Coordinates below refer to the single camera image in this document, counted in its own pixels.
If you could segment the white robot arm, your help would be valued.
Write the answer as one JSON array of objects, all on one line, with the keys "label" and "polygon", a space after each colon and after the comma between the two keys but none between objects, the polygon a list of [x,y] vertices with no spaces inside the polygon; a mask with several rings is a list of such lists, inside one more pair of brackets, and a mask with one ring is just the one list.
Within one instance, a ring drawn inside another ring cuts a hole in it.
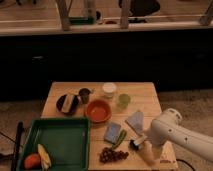
[{"label": "white robot arm", "polygon": [[162,147],[167,141],[213,163],[213,137],[194,132],[180,125],[182,115],[168,108],[156,116],[145,131],[147,140],[154,147]]}]

